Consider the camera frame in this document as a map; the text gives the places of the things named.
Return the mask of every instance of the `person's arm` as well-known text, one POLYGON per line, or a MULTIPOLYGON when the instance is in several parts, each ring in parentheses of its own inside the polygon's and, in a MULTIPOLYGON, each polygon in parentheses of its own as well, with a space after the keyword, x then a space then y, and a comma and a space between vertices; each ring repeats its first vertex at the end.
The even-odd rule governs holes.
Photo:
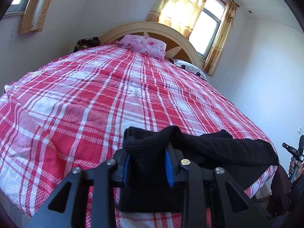
MULTIPOLYGON (((292 184, 291 192, 288 194, 290 199, 289 209, 292 211, 294 207, 297 205, 297 201, 300 199, 302 194, 304 193, 304 176, 303 176, 303 164, 299 161, 295 161, 295 164, 299 167, 297 174, 295 176, 295 180, 292 184)), ((291 158, 289 173, 292 173, 295 165, 293 162, 293 157, 291 158)))

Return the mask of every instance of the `bed sheet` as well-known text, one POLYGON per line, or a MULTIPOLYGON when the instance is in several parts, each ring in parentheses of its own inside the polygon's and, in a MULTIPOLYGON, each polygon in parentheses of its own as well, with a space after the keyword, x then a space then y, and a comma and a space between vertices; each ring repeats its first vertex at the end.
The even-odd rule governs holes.
MULTIPOLYGON (((0 189, 31 216, 73 167, 111 158, 130 126, 177 125, 192 135, 225 129, 271 143, 207 81, 115 44, 59 58, 6 85, 0 125, 0 189)), ((245 193, 251 198, 275 170, 269 167, 245 193)), ((119 190, 115 195, 118 203, 119 190)), ((118 228, 178 228, 181 214, 116 210, 116 220, 118 228)))

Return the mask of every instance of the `floral pillow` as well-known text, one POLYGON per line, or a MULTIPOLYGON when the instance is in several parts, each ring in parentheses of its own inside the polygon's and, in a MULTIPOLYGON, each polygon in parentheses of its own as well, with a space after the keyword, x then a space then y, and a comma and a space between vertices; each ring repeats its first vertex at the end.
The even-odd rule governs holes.
POLYGON ((186 71, 189 71, 189 72, 197 75, 198 77, 200 77, 204 80, 207 80, 205 73, 203 71, 201 71, 197 66, 194 66, 193 64, 185 62, 180 59, 171 58, 171 60, 173 61, 173 64, 175 66, 185 69, 186 71))
POLYGON ((155 57, 156 59, 165 60, 167 44, 161 40, 127 34, 119 42, 124 48, 132 49, 144 55, 155 57))

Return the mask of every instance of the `silver bolt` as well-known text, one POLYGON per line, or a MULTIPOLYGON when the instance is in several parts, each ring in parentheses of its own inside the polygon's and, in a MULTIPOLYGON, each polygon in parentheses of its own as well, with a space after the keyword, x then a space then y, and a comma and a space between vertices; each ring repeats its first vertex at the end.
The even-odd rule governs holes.
POLYGON ((189 159, 182 159, 182 160, 180 161, 180 163, 181 163, 182 165, 190 165, 190 160, 189 160, 189 159))
POLYGON ((81 171, 81 168, 80 168, 80 167, 75 167, 75 168, 72 169, 72 172, 73 172, 74 174, 77 174, 77 173, 79 173, 80 171, 81 171))
POLYGON ((217 174, 223 174, 223 173, 225 172, 225 170, 224 170, 224 168, 222 168, 222 167, 217 167, 217 168, 215 169, 215 172, 216 172, 217 174))
POLYGON ((114 165, 116 163, 115 159, 108 159, 107 160, 107 165, 114 165))

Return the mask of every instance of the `sheer curtain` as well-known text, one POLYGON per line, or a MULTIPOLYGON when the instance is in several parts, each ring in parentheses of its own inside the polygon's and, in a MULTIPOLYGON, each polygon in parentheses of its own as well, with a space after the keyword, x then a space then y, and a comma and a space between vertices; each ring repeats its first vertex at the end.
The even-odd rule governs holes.
POLYGON ((189 39, 206 0, 157 0, 147 21, 167 25, 189 39))
POLYGON ((21 22, 20 34, 41 32, 51 0, 29 0, 21 22))
POLYGON ((219 61, 222 57, 224 46, 232 28, 232 23, 237 11, 237 7, 237 4, 233 1, 229 1, 226 4, 223 16, 224 19, 221 22, 220 28, 216 34, 215 40, 212 44, 212 48, 206 59, 203 69, 203 71, 210 76, 214 75, 217 65, 219 64, 219 61))

